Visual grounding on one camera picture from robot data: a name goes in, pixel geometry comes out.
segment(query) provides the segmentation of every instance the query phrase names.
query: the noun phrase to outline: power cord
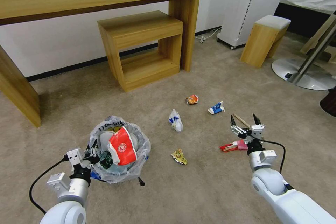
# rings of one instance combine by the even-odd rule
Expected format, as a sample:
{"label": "power cord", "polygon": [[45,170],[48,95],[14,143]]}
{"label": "power cord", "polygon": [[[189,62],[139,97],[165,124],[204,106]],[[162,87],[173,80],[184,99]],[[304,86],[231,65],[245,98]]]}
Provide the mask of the power cord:
{"label": "power cord", "polygon": [[29,199],[30,201],[32,202],[32,204],[34,206],[36,206],[43,214],[46,214],[46,211],[39,205],[35,202],[35,200],[33,199],[33,188],[34,188],[34,185],[36,184],[36,182],[42,177],[44,176],[48,171],[50,171],[51,169],[55,168],[56,166],[58,166],[60,163],[64,162],[64,161],[69,161],[69,158],[67,155],[64,155],[64,157],[62,158],[61,161],[58,161],[56,164],[54,164],[53,166],[51,166],[50,168],[48,168],[45,172],[43,172],[40,176],[38,176],[37,179],[35,179],[35,181],[32,183],[32,185],[30,186],[30,189],[29,189]]}
{"label": "power cord", "polygon": [[282,172],[282,167],[283,167],[283,163],[285,162],[285,156],[286,156],[286,148],[281,144],[281,143],[277,143],[277,142],[271,142],[271,141],[266,141],[266,140],[262,140],[263,142],[269,143],[269,144],[276,144],[276,145],[280,145],[283,148],[283,155],[282,155],[282,161],[281,161],[281,165],[280,165],[280,169],[279,172],[281,174]]}
{"label": "power cord", "polygon": [[221,27],[218,28],[218,29],[216,29],[209,37],[204,37],[202,35],[200,38],[198,38],[198,37],[195,37],[195,38],[198,39],[201,44],[203,44],[205,40],[207,40],[208,38],[212,37],[220,29],[221,29]]}

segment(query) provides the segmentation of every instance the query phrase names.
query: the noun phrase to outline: white plastic bag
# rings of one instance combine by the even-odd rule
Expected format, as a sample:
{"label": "white plastic bag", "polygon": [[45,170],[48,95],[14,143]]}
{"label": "white plastic bag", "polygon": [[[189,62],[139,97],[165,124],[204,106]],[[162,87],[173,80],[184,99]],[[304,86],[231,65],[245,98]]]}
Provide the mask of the white plastic bag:
{"label": "white plastic bag", "polygon": [[168,120],[171,123],[171,127],[177,132],[181,132],[183,130],[180,114],[176,112],[175,109],[173,109],[173,111],[170,113]]}
{"label": "white plastic bag", "polygon": [[101,151],[102,146],[99,141],[99,135],[102,131],[110,127],[122,127],[124,126],[130,133],[133,133],[138,141],[139,146],[136,151],[138,159],[127,166],[117,166],[118,170],[110,171],[106,170],[101,166],[100,163],[94,164],[91,172],[91,177],[94,179],[99,179],[106,181],[107,183],[114,184],[119,183],[125,180],[134,179],[140,176],[141,169],[148,159],[149,152],[151,151],[151,143],[149,142],[148,137],[136,124],[125,122],[121,117],[110,116],[98,124],[90,134],[89,147],[97,147],[97,153],[100,156],[103,152]]}

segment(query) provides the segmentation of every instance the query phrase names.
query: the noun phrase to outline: metal stand base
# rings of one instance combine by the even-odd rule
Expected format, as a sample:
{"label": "metal stand base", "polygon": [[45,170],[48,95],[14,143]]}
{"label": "metal stand base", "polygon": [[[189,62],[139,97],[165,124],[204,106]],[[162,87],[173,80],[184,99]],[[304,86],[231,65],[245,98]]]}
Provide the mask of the metal stand base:
{"label": "metal stand base", "polygon": [[[281,79],[292,82],[303,60],[278,59],[272,63],[272,69]],[[312,65],[302,78],[293,83],[296,86],[313,90],[328,90],[336,86],[336,79],[319,66]]]}

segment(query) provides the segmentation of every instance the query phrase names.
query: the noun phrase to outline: trash bag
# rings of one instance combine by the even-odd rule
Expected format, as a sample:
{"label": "trash bag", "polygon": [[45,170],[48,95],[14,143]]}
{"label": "trash bag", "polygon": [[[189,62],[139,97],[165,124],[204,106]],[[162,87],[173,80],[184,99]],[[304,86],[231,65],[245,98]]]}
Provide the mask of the trash bag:
{"label": "trash bag", "polygon": [[130,133],[133,133],[139,141],[138,150],[136,151],[137,160],[127,166],[115,166],[115,169],[105,169],[100,162],[93,165],[91,170],[91,177],[107,183],[114,184],[125,180],[134,179],[140,176],[141,169],[148,159],[149,152],[151,151],[151,143],[148,137],[142,133],[141,129],[136,124],[125,122],[123,118],[116,116],[109,116],[100,124],[98,124],[90,134],[89,147],[96,148],[97,154],[100,157],[102,146],[99,140],[99,135],[102,131],[112,127],[124,126]]}

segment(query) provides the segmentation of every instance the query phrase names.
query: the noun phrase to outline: black cable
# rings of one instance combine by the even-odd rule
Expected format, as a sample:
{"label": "black cable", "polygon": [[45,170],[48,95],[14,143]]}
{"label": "black cable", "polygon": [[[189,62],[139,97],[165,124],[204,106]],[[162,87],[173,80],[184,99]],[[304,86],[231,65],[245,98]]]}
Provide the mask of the black cable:
{"label": "black cable", "polygon": [[68,156],[67,155],[64,155],[64,157],[62,158],[61,161],[58,161],[56,164],[54,164],[53,166],[51,166],[50,168],[48,168],[45,172],[43,172],[40,176],[38,176],[37,179],[35,179],[35,181],[32,183],[32,185],[30,186],[30,189],[29,189],[29,199],[30,201],[33,203],[34,206],[36,206],[38,209],[40,209],[40,211],[43,213],[43,214],[46,214],[46,211],[40,207],[39,204],[37,204],[35,202],[35,200],[33,199],[33,188],[34,188],[34,185],[36,184],[36,182],[43,176],[45,175],[48,171],[50,171],[51,169],[55,168],[57,165],[59,165],[60,163],[64,162],[64,161],[68,161]]}
{"label": "black cable", "polygon": [[261,140],[262,142],[267,142],[269,144],[276,144],[276,145],[280,145],[283,148],[283,155],[282,155],[282,161],[281,161],[281,165],[280,165],[280,169],[279,172],[281,174],[282,172],[282,167],[283,167],[283,163],[285,162],[285,156],[286,156],[286,148],[281,144],[281,143],[277,143],[277,142],[271,142],[271,141],[266,141],[266,140]]}

